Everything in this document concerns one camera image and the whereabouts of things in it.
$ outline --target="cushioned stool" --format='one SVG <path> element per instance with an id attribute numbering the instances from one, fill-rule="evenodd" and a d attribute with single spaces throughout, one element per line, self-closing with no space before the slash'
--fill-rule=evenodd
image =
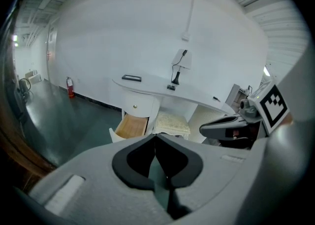
<path id="1" fill-rule="evenodd" d="M 159 112 L 153 128 L 153 134 L 167 133 L 172 136 L 180 135 L 188 140 L 190 129 L 188 123 L 183 116 L 177 116 L 166 112 Z"/>

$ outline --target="white cabinet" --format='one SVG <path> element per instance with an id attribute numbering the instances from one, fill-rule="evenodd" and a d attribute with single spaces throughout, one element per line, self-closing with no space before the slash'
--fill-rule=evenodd
<path id="1" fill-rule="evenodd" d="M 160 96 L 153 96 L 124 89 L 123 117 L 125 112 L 135 117 L 148 117 L 146 134 L 152 132 L 161 102 Z"/>
<path id="2" fill-rule="evenodd" d="M 135 117 L 150 117 L 154 97 L 130 90 L 124 90 L 123 110 Z"/>

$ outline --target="white wall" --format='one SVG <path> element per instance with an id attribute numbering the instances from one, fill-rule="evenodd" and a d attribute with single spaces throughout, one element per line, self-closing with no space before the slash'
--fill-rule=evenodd
<path id="1" fill-rule="evenodd" d="M 181 40 L 191 0 L 69 0 L 60 13 L 56 60 L 60 85 L 120 107 L 111 77 L 142 72 L 171 77 L 178 49 L 192 52 L 180 82 L 225 101 L 234 83 L 258 88 L 266 62 L 263 31 L 232 0 L 195 0 L 189 42 Z"/>
<path id="2" fill-rule="evenodd" d="M 19 79 L 24 78 L 27 72 L 34 69 L 30 48 L 15 47 L 14 61 L 16 74 L 19 76 Z"/>

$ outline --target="concrete floor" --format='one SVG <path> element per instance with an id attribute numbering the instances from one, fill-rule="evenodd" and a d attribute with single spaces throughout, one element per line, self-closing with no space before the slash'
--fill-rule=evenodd
<path id="1" fill-rule="evenodd" d="M 69 99 L 65 90 L 48 81 L 32 85 L 27 110 L 27 142 L 56 166 L 85 150 L 112 143 L 108 129 L 116 129 L 122 120 L 121 112 L 82 98 Z"/>

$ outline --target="red fire extinguisher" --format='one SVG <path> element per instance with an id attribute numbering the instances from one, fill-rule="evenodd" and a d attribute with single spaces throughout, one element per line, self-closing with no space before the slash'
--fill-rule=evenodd
<path id="1" fill-rule="evenodd" d="M 70 77 L 67 77 L 67 90 L 69 98 L 74 98 L 73 83 Z"/>

